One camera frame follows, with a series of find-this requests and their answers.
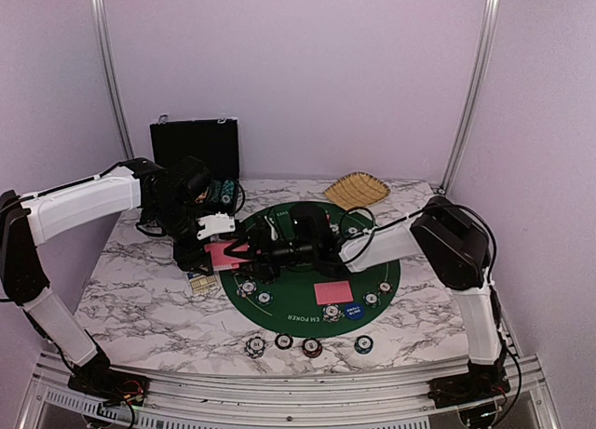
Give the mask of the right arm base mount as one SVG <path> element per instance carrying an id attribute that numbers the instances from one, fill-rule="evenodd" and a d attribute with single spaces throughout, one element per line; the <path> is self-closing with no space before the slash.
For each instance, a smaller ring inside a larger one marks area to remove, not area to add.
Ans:
<path id="1" fill-rule="evenodd" d="M 474 376 L 470 373 L 437 378 L 428 385 L 427 397 L 437 409 L 504 395 L 511 390 L 507 379 L 491 379 L 487 375 Z"/>

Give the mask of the placed hundred chip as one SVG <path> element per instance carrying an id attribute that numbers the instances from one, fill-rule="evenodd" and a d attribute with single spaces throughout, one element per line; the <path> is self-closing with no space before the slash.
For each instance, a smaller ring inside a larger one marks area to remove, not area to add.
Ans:
<path id="1" fill-rule="evenodd" d="M 393 291 L 393 287 L 389 282 L 380 282 L 378 285 L 378 290 L 382 294 L 389 294 Z"/>

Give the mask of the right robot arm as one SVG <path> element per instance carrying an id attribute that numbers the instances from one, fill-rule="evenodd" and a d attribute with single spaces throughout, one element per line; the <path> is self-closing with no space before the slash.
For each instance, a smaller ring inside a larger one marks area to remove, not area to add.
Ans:
<path id="1" fill-rule="evenodd" d="M 491 278 L 496 243 L 473 210 L 436 195 L 407 216 L 351 236 L 333 230 L 324 208 L 314 202 L 291 206 L 289 217 L 292 235 L 286 236 L 275 214 L 260 213 L 241 228 L 225 254 L 246 261 L 251 274 L 264 280 L 277 278 L 281 267 L 297 263 L 328 277 L 342 277 L 423 254 L 435 276 L 452 291 L 463 317 L 468 372 L 461 381 L 462 392 L 480 399 L 496 386 L 506 356 Z"/>

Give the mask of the dealt card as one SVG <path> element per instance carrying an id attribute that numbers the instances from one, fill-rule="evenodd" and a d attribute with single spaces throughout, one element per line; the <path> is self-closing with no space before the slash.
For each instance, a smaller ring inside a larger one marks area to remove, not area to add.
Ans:
<path id="1" fill-rule="evenodd" d="M 348 303 L 353 301 L 350 283 L 345 281 L 332 281 L 314 285 L 317 305 Z"/>

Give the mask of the blue ten chip stack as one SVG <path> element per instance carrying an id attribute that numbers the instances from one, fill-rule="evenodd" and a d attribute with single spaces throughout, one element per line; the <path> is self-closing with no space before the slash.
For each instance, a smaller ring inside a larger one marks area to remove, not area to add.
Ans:
<path id="1" fill-rule="evenodd" d="M 266 348 L 266 341 L 259 337 L 255 336 L 250 338 L 245 344 L 245 353 L 248 357 L 252 359 L 256 359 L 261 357 L 264 354 Z"/>

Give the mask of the red-backed playing card deck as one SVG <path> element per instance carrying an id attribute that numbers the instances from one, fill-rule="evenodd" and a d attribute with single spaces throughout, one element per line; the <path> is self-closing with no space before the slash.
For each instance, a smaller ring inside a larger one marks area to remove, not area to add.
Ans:
<path id="1" fill-rule="evenodd" d="M 230 242 L 214 242 L 205 246 L 205 250 L 210 254 L 211 265 L 214 271 L 225 271 L 237 269 L 238 266 L 246 260 L 238 257 L 224 254 L 224 250 L 230 245 Z"/>

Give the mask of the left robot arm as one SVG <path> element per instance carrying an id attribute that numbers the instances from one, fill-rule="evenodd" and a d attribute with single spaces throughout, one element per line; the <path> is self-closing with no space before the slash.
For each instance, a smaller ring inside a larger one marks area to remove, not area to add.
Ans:
<path id="1" fill-rule="evenodd" d="M 208 168 L 187 156 L 172 168 L 136 158 L 41 193 L 2 194 L 1 281 L 7 300 L 71 360 L 74 375 L 95 395 L 111 395 L 117 376 L 105 352 L 52 290 L 38 247 L 79 225 L 141 208 L 148 221 L 155 221 L 172 238 L 178 267 L 199 271 L 207 264 L 207 254 L 197 237 L 197 203 L 209 187 Z"/>

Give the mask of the hundred chip front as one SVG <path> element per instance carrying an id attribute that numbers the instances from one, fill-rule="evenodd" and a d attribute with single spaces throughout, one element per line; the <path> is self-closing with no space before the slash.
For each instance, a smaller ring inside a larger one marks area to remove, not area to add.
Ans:
<path id="1" fill-rule="evenodd" d="M 288 350 L 293 346 L 293 337 L 287 333 L 278 334 L 274 344 L 280 350 Z"/>

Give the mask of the green fifty chip stack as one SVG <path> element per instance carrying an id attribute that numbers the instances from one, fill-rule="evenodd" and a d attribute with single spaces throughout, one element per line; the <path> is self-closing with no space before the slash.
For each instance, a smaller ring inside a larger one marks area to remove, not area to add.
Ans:
<path id="1" fill-rule="evenodd" d="M 373 339 L 367 335 L 360 335 L 354 341 L 354 350 L 361 355 L 370 353 L 373 349 Z"/>

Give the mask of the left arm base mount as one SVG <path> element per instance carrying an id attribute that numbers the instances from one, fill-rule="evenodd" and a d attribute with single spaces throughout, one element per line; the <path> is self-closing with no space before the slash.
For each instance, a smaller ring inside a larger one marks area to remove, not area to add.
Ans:
<path id="1" fill-rule="evenodd" d="M 98 379 L 85 378 L 82 374 L 72 374 L 68 387 L 86 395 L 102 398 L 109 405 L 125 401 L 131 405 L 141 405 L 146 396 L 149 379 L 142 375 L 109 370 Z"/>

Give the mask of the blue small blind button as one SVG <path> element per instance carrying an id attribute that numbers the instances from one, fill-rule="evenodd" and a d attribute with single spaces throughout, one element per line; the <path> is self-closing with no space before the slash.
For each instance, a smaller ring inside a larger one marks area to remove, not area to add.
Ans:
<path id="1" fill-rule="evenodd" d="M 348 303 L 344 307 L 344 315 L 350 320 L 360 320 L 365 316 L 365 308 L 357 302 Z"/>

